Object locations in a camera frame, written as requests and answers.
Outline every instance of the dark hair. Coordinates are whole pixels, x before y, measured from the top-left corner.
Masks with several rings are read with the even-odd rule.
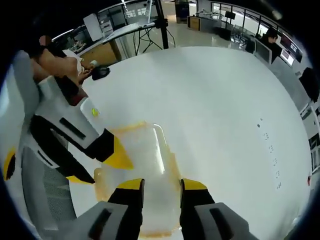
[[[268,37],[268,38],[278,38],[278,32],[277,32],[277,30],[275,30],[272,26],[271,27],[269,27],[269,29],[268,29],[268,31],[266,31],[266,37]]]

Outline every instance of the transparent plastic container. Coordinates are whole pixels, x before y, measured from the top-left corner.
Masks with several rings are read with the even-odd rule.
[[[140,238],[170,237],[179,225],[180,179],[175,155],[170,152],[162,128],[141,123],[112,131],[131,159],[132,170],[107,164],[94,171],[98,201],[108,201],[116,187],[127,181],[144,179]]]

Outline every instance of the black mouse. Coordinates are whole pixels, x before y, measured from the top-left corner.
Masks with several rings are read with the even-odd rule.
[[[106,77],[109,73],[110,73],[110,68],[103,65],[97,66],[91,71],[92,79],[94,81]]]

